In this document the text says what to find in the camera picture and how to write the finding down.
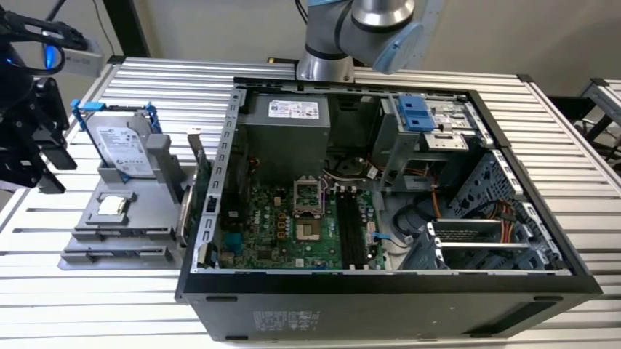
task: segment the metal slat surface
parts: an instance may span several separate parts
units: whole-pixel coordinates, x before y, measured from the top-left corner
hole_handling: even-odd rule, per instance
[[[291,65],[143,58],[128,58],[105,71],[84,99],[122,105],[143,105],[151,100],[157,107],[161,128],[171,134],[172,152],[181,161],[193,159],[184,142],[191,127],[200,127],[207,153],[215,154],[232,77],[292,78]],[[499,74],[402,71],[384,76],[359,68],[356,81],[475,89],[480,93],[536,186],[544,188],[540,193],[595,274],[605,296],[507,340],[432,344],[398,340],[256,343],[249,346],[452,348],[468,345],[557,349],[597,345],[603,349],[618,348],[621,233],[610,228],[619,222],[615,218],[621,213],[618,188],[601,173],[582,145],[567,135],[540,96],[515,76]],[[68,141],[78,168],[74,172],[52,168],[68,193],[62,196],[45,196],[34,191],[22,196],[16,194],[9,218],[5,224],[0,223],[0,252],[4,252],[0,253],[0,338],[6,339],[0,346],[2,349],[109,348],[113,345],[126,348],[133,344],[212,346],[191,309],[173,303],[179,271],[66,272],[54,268],[97,179],[97,156],[85,135],[74,130]]]

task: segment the motherboard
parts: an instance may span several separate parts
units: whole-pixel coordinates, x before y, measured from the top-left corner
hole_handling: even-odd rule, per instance
[[[312,180],[287,187],[252,184],[243,231],[224,234],[221,268],[384,269],[371,193],[320,187]],[[317,210],[303,212],[311,207]]]

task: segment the white label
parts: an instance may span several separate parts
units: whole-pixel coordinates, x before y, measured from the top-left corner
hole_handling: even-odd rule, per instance
[[[368,169],[368,172],[367,172],[367,177],[374,180],[376,175],[378,175],[378,169],[375,168],[375,166],[371,165],[371,168]]]
[[[269,102],[269,118],[319,119],[319,103],[293,100]]]
[[[129,176],[152,176],[153,170],[136,131],[126,127],[98,126],[97,133],[116,169]]]
[[[442,115],[434,116],[435,124],[450,124],[450,118]]]
[[[257,331],[315,331],[319,325],[319,311],[253,311],[253,325]]]
[[[406,245],[411,245],[414,243],[414,237],[411,235],[406,236],[403,242],[406,243]]]

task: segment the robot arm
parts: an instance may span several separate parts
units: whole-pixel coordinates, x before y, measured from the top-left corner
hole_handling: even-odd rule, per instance
[[[53,36],[29,28],[40,28]],[[53,46],[60,53],[58,64],[49,69],[25,66],[10,45],[20,41]],[[62,69],[62,48],[86,50],[86,40],[76,29],[60,22],[24,17],[0,6],[0,180],[30,188],[37,186],[44,193],[61,193],[65,188],[40,153],[56,169],[76,168],[65,150],[62,132],[69,123],[56,81],[33,78]]]
[[[296,78],[352,82],[352,57],[384,74],[414,54],[422,25],[414,0],[308,0],[305,52]]]

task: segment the ram slot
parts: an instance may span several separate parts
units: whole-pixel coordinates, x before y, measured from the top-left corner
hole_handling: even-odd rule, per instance
[[[336,193],[340,256],[344,269],[362,269],[366,264],[362,220],[358,212],[356,193]]]

